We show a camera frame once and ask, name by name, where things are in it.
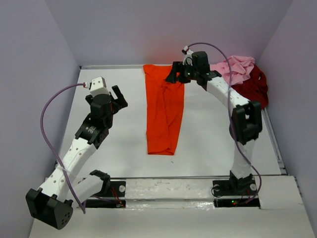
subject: gray wall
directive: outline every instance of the gray wall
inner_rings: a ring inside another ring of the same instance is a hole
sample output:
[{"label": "gray wall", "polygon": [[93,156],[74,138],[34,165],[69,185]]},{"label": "gray wall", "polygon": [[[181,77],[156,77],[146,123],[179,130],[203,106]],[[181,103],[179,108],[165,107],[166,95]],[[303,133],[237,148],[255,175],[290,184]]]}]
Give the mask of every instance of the gray wall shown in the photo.
[{"label": "gray wall", "polygon": [[260,59],[268,113],[287,171],[297,176],[317,235],[317,1],[295,0]]},{"label": "gray wall", "polygon": [[[76,81],[79,68],[44,0],[1,1],[0,32],[0,237],[26,238],[33,219],[25,194],[54,164],[40,132],[41,110]],[[48,109],[45,128],[56,147],[73,93]]]},{"label": "gray wall", "polygon": [[[46,0],[80,65],[171,63],[195,41],[258,58],[292,0]],[[208,50],[212,62],[222,56]]]}]

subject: folded cloth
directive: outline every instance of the folded cloth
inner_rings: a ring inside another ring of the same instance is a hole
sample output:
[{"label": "folded cloth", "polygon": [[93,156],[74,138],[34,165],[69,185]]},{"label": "folded cloth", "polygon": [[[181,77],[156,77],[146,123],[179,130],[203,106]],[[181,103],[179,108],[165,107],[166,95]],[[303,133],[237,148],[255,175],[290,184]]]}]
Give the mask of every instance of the folded cloth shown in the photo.
[{"label": "folded cloth", "polygon": [[172,66],[144,65],[150,155],[174,155],[184,110],[184,84],[167,83]]},{"label": "folded cloth", "polygon": [[250,73],[250,79],[232,88],[251,101],[259,101],[262,109],[268,105],[266,76],[256,65]]},{"label": "folded cloth", "polygon": [[[250,72],[254,67],[255,59],[244,56],[230,56],[228,58],[232,70],[232,85],[242,83],[250,78]],[[230,73],[227,61],[212,64],[211,70],[217,70],[224,80],[229,84]]]}]

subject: cable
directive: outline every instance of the cable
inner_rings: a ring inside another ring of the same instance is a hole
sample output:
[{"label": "cable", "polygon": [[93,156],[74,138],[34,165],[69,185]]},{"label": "cable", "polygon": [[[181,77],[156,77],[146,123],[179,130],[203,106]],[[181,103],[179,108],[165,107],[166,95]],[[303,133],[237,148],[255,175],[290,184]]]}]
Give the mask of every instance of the cable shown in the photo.
[{"label": "cable", "polygon": [[76,202],[78,203],[78,206],[81,208],[81,210],[83,211],[83,213],[85,214],[86,213],[86,209],[85,209],[85,206],[83,204],[81,204],[79,198],[77,197],[75,191],[74,191],[74,188],[73,186],[71,185],[71,182],[69,180],[69,177],[68,177],[68,174],[67,172],[65,171],[65,166],[63,164],[63,161],[62,159],[59,157],[58,153],[56,152],[56,150],[54,149],[54,147],[52,146],[52,144],[50,143],[50,141],[48,140],[46,134],[45,134],[45,131],[44,131],[44,126],[43,126],[43,120],[44,120],[44,113],[46,111],[46,109],[48,108],[49,104],[54,100],[54,98],[56,98],[59,94],[61,94],[62,92],[66,91],[67,89],[70,89],[70,88],[73,88],[73,87],[77,87],[77,86],[84,86],[83,83],[77,83],[77,84],[73,84],[73,85],[70,85],[70,86],[67,86],[63,89],[61,89],[60,91],[58,91],[56,94],[54,94],[50,99],[49,101],[45,104],[43,110],[42,110],[42,113],[41,113],[41,121],[40,121],[40,125],[41,125],[41,132],[42,132],[42,136],[45,140],[45,142],[47,143],[47,145],[49,146],[49,148],[51,149],[51,151],[53,152],[53,154],[55,155],[55,157],[57,158],[57,161],[58,163],[60,164],[60,166],[64,169],[62,170],[63,171],[63,174],[65,176],[65,181],[69,187],[69,190],[71,192],[71,194],[74,196]]},{"label": "cable", "polygon": [[213,48],[215,48],[216,50],[218,50],[222,55],[223,57],[225,58],[227,64],[228,64],[228,67],[229,67],[229,75],[230,75],[230,80],[229,80],[229,88],[228,88],[228,116],[229,116],[229,120],[230,120],[230,128],[231,128],[231,131],[232,131],[232,135],[233,135],[233,139],[234,139],[234,143],[235,145],[237,146],[238,148],[238,151],[239,153],[241,154],[241,156],[244,158],[244,160],[250,165],[250,167],[257,173],[257,175],[259,176],[259,188],[257,189],[256,193],[254,194],[254,196],[248,200],[246,200],[245,202],[241,203],[240,205],[243,205],[243,204],[246,204],[250,201],[252,201],[253,199],[256,198],[256,196],[259,194],[259,191],[261,189],[261,186],[262,186],[262,177],[259,173],[259,171],[252,165],[252,163],[250,162],[250,160],[243,154],[243,152],[241,151],[240,149],[240,146],[238,144],[238,141],[237,141],[237,137],[236,137],[236,133],[235,133],[235,128],[233,126],[233,121],[232,121],[232,118],[231,118],[231,103],[230,103],[230,93],[231,93],[231,86],[232,86],[232,70],[231,70],[231,66],[230,66],[230,62],[227,58],[227,56],[224,54],[224,52],[219,49],[217,46],[214,46],[213,44],[210,44],[210,43],[206,43],[206,42],[195,42],[195,43],[192,43],[192,44],[189,44],[187,47],[191,47],[191,46],[195,46],[195,45],[207,45],[207,46],[211,46]]}]

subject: maroon fabric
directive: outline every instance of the maroon fabric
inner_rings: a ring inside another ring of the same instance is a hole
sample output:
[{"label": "maroon fabric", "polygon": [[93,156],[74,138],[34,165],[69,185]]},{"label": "maroon fabric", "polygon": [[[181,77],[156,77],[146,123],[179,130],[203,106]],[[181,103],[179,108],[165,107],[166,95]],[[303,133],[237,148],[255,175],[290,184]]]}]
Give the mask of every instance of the maroon fabric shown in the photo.
[{"label": "maroon fabric", "polygon": [[250,79],[232,88],[250,101],[260,102],[262,109],[268,105],[266,76],[256,65],[250,73]]}]

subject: orange-red towel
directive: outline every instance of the orange-red towel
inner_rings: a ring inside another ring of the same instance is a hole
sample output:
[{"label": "orange-red towel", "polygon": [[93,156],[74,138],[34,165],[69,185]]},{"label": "orange-red towel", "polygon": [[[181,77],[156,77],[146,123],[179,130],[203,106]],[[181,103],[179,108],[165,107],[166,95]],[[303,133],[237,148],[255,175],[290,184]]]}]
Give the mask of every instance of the orange-red towel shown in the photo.
[{"label": "orange-red towel", "polygon": [[174,155],[184,110],[184,84],[165,82],[172,66],[144,65],[149,155]]}]

